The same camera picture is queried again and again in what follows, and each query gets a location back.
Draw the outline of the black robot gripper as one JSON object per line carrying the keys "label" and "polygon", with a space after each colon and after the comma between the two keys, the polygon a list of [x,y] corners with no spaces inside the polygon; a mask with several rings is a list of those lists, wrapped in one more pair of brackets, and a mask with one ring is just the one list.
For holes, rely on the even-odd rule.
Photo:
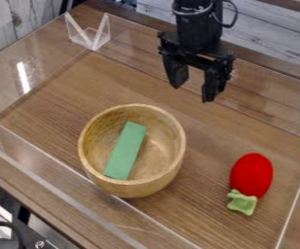
{"label": "black robot gripper", "polygon": [[[217,54],[225,28],[232,23],[224,23],[223,6],[173,6],[176,15],[176,31],[159,33],[161,46],[160,55],[171,85],[179,89],[189,79],[188,57],[196,59],[199,54]],[[205,83],[201,88],[203,102],[213,102],[225,91],[227,82],[232,78],[232,67],[213,65],[205,69]]]}

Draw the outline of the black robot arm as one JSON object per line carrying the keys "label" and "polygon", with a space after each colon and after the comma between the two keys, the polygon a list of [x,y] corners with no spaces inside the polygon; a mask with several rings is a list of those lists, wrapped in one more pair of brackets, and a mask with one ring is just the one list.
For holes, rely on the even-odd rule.
{"label": "black robot arm", "polygon": [[225,28],[233,28],[239,11],[232,0],[175,0],[176,31],[159,33],[171,85],[179,89],[189,80],[189,67],[205,73],[204,102],[213,102],[232,78],[236,56],[223,44]]}

